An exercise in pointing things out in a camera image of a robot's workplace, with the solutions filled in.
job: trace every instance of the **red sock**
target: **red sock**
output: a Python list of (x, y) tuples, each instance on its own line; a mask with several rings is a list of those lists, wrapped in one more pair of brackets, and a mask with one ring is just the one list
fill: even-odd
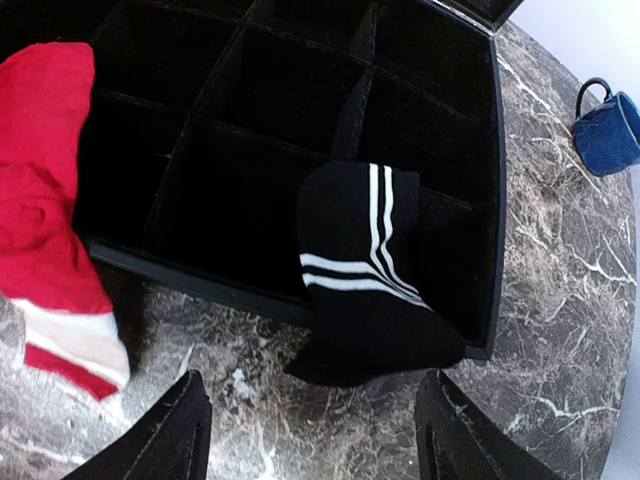
[(71, 229), (93, 80), (86, 44), (34, 45), (0, 65), (0, 292), (25, 313), (25, 363), (104, 398), (127, 383), (128, 359)]

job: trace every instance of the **black box lid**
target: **black box lid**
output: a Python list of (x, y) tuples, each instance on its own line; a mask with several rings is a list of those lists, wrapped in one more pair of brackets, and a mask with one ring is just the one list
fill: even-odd
[(498, 30), (524, 0), (440, 0), (468, 15), (494, 32)]

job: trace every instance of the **blue mug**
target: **blue mug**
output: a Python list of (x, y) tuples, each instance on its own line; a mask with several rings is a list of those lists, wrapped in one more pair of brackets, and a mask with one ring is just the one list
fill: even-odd
[[(607, 97), (582, 115), (582, 99), (591, 85), (602, 85)], [(599, 177), (640, 163), (640, 113), (627, 94), (613, 95), (601, 78), (592, 78), (580, 89), (573, 137), (582, 162)]]

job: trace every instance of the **white wall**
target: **white wall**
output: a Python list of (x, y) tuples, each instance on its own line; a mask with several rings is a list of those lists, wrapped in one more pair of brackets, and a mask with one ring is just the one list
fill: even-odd
[[(512, 20), (578, 79), (603, 77), (640, 105), (640, 0), (525, 0)], [(596, 95), (601, 95), (597, 87)], [(640, 252), (640, 167), (632, 172)], [(636, 305), (640, 305), (640, 288)], [(640, 309), (616, 437), (602, 480), (640, 478)]]
[(640, 105), (640, 0), (524, 0), (512, 20), (578, 79), (603, 77)]

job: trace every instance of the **white fabric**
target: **white fabric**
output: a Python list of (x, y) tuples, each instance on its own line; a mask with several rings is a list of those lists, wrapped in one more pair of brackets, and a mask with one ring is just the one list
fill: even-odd
[(45, 310), (28, 300), (11, 302), (24, 312), (28, 344), (85, 368), (118, 389), (129, 382), (129, 358), (113, 313), (76, 315)]

